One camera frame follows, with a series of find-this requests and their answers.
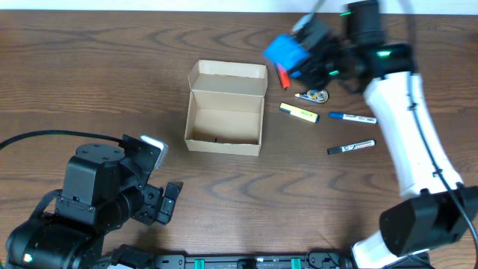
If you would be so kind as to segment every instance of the open cardboard box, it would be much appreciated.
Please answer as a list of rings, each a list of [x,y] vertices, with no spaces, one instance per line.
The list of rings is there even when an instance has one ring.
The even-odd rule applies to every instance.
[[[189,74],[189,86],[187,148],[259,156],[266,66],[200,60]]]

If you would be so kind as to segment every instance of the blue block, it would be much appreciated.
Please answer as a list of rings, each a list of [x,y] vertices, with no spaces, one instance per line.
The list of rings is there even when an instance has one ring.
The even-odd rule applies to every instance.
[[[287,71],[309,56],[310,54],[287,34],[279,35],[264,51],[266,59],[272,63],[279,63]]]

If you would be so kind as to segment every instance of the wood grain surface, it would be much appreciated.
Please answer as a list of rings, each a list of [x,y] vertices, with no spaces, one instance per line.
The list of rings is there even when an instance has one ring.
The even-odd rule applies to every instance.
[[[258,158],[188,152],[187,74],[199,59],[264,64],[261,53],[300,14],[0,12],[0,140],[41,129],[119,137],[150,135],[170,154],[153,185],[183,181],[172,222],[130,220],[104,251],[133,244],[199,253],[288,253],[347,247],[378,229],[400,202],[394,166],[378,126],[329,119],[370,115],[361,96],[331,83],[315,105],[284,91],[269,65]],[[337,15],[323,18],[336,31]],[[386,16],[388,39],[406,37],[402,16]],[[478,184],[478,17],[417,16],[417,60],[441,142],[467,185]],[[318,124],[279,111],[281,102],[322,116]],[[328,156],[326,149],[375,138],[377,146]],[[91,140],[36,137],[0,152],[0,259],[8,235],[47,191],[62,187],[66,163]],[[471,268],[469,232],[431,252],[437,268]]]

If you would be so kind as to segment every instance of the yellow highlighter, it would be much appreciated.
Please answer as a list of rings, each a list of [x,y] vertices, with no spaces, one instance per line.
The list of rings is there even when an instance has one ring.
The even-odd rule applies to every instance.
[[[281,104],[280,110],[284,111],[285,113],[289,113],[290,115],[294,115],[295,117],[308,120],[311,123],[318,123],[320,119],[320,116],[314,112],[310,112],[301,108],[296,108],[286,103]]]

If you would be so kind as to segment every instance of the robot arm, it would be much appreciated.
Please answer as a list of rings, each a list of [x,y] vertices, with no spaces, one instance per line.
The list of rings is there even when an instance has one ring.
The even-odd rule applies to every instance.
[[[63,190],[45,195],[30,219],[8,237],[7,269],[96,268],[104,237],[128,219],[147,226],[170,222],[182,182],[168,183],[166,189],[148,184],[152,171],[162,165],[166,144],[147,136],[118,139],[49,130],[12,137],[0,143],[0,149],[38,135],[93,137],[119,145],[92,143],[77,148],[66,167]],[[52,200],[56,200],[55,213],[44,212]],[[142,266],[150,256],[136,257],[139,268],[153,268]],[[105,267],[100,263],[98,268]]]
[[[380,268],[412,253],[457,242],[473,224],[478,188],[465,188],[444,153],[426,108],[409,44],[386,44],[377,0],[348,5],[345,39],[312,15],[264,52],[309,89],[337,79],[363,93],[378,119],[404,202],[382,213],[380,231],[353,247],[359,268]],[[352,89],[346,81],[355,78]]]
[[[463,185],[436,134],[426,108],[420,75],[398,72],[386,75],[385,79],[375,78],[365,90],[364,97],[379,121],[391,153],[402,199],[419,197],[423,192],[437,194],[447,191],[436,174],[416,120],[447,184],[453,190]],[[358,242],[353,247],[353,256],[359,268],[381,268],[401,259],[387,248],[380,231]]]

